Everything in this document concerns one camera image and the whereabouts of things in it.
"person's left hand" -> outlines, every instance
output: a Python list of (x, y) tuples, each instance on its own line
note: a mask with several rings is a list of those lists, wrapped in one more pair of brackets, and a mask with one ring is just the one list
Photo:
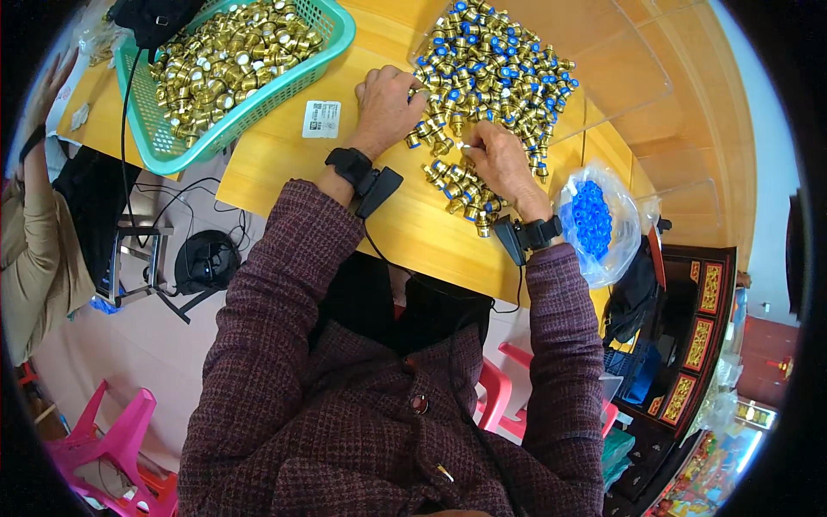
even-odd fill
[(408, 91), (422, 87), (413, 74), (393, 65), (369, 71), (365, 81), (356, 86), (359, 124), (343, 147), (355, 147), (373, 161), (402, 141), (422, 118), (428, 101), (422, 92), (408, 102)]
[(35, 129), (41, 124), (45, 124), (46, 117), (49, 116), (52, 104), (55, 103), (55, 98), (63, 83), (69, 78), (74, 68), (74, 62), (78, 60), (78, 49), (74, 49), (71, 57), (66, 61), (66, 65), (60, 71), (57, 71), (57, 65), (60, 63), (60, 54), (55, 57), (55, 61), (49, 66), (45, 77), (35, 86), (35, 92), (31, 95), (30, 105), (26, 109), (26, 119), (23, 121), (23, 129), (25, 130), (26, 138), (28, 138)]

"teal plastic basket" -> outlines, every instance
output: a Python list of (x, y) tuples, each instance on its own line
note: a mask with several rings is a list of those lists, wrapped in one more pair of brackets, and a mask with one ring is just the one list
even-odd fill
[[(234, 3), (239, 2), (207, 0), (188, 25), (188, 30), (194, 30), (216, 12), (226, 12)], [(256, 94), (230, 110), (189, 149), (184, 147), (184, 141), (172, 136), (172, 126), (164, 120), (164, 110), (158, 108), (155, 100), (157, 83), (150, 76), (149, 65), (138, 63), (129, 90), (127, 116), (138, 152), (149, 171), (158, 175), (171, 175), (194, 162), (210, 160), (273, 108), (319, 80), (330, 60), (344, 52), (353, 42), (356, 23), (334, 0), (295, 0), (295, 4), (299, 15), (322, 35), (324, 50), (273, 79)], [(129, 38), (114, 53), (117, 83), (122, 97), (127, 91), (129, 72), (137, 52), (135, 40)], [(146, 63), (146, 52), (141, 53), (141, 59)]]

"red wall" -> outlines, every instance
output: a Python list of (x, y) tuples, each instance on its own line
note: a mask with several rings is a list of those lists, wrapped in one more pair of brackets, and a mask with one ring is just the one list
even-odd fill
[(744, 324), (738, 394), (747, 399), (778, 408), (784, 398), (786, 382), (776, 366), (767, 361), (783, 361), (795, 356), (798, 328), (747, 316)]

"metal stand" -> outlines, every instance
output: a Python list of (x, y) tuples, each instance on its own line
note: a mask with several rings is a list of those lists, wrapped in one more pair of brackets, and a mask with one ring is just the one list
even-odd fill
[[(173, 228), (171, 227), (119, 227), (115, 233), (115, 242), (112, 244), (112, 258), (109, 261), (109, 289), (105, 290), (98, 287), (98, 296), (106, 300), (110, 305), (119, 308), (125, 304), (130, 304), (141, 298), (155, 294), (163, 289), (166, 283), (158, 283), (161, 250), (165, 247), (166, 238), (172, 235), (172, 232)], [(151, 251), (149, 255), (143, 251), (133, 250), (124, 246), (123, 240), (126, 237), (151, 237)], [(118, 286), (121, 284), (119, 277), (122, 252), (147, 262), (149, 264), (149, 274), (147, 275), (147, 285), (124, 294), (118, 294)]]

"pink floor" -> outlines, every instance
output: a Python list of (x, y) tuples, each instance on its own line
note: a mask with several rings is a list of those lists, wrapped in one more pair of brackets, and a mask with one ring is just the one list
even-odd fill
[[(180, 182), (165, 180), (144, 171), (140, 182), (167, 184), (181, 189), (203, 177), (220, 179), (224, 164), (217, 157), (204, 165), (187, 170)], [(202, 183), (215, 192), (218, 184)], [(203, 190), (183, 194), (195, 211), (194, 232), (216, 228), (229, 232), (237, 225), (238, 212), (218, 213), (213, 210), (214, 197)], [(131, 201), (136, 216), (154, 215), (170, 200), (168, 194), (133, 191)], [(218, 203), (218, 208), (230, 208)], [(173, 271), (175, 254), (187, 237), (190, 211), (175, 202), (166, 211), (162, 222), (175, 228), (165, 254), (165, 271)], [(253, 241), (261, 238), (264, 219), (248, 214), (248, 233)], [(232, 236), (238, 242), (240, 233)], [(138, 286), (143, 265), (125, 257), (122, 267), (123, 283), (127, 289)], [(172, 299), (181, 306), (186, 298)], [(201, 367), (207, 351), (213, 344), (218, 328), (215, 314), (224, 305), (224, 293), (217, 293), (188, 312), (192, 319), (185, 324), (157, 297), (141, 299), (127, 305), (121, 312), (106, 315), (84, 306), (52, 333), (36, 350), (33, 357), (41, 383), (45, 386), (58, 410), (74, 426), (88, 399), (101, 379), (110, 385), (104, 397), (96, 423), (106, 430), (126, 407), (139, 388), (152, 391), (158, 406), (152, 416), (142, 453), (167, 470), (178, 471), (181, 448), (187, 433), (187, 423), (201, 394)], [(514, 306), (498, 301), (498, 309)], [(508, 341), (525, 350), (528, 345), (528, 310), (515, 314), (491, 313), (484, 354), (514, 383), (514, 391), (506, 415), (513, 415), (528, 400), (531, 385), (528, 373), (497, 350)], [(516, 440), (505, 431), (504, 436)]]

